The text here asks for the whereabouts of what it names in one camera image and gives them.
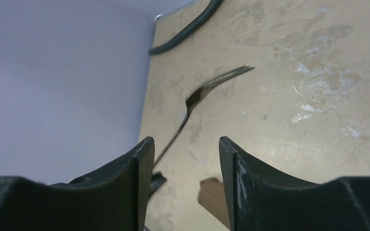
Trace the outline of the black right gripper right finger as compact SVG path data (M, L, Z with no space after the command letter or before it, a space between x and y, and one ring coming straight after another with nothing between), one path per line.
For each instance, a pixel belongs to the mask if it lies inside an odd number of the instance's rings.
M232 231L370 231L370 177L317 184L284 173L219 139Z

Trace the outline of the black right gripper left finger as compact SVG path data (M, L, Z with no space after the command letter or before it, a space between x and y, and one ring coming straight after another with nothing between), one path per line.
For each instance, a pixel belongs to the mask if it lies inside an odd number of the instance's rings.
M0 231L141 231L155 154L146 137L70 183L0 176Z

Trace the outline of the brown fabric napkin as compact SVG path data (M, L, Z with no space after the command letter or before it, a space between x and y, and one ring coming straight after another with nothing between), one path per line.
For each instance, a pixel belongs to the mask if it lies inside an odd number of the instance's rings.
M224 184L221 180L216 177L201 180L197 202L230 230Z

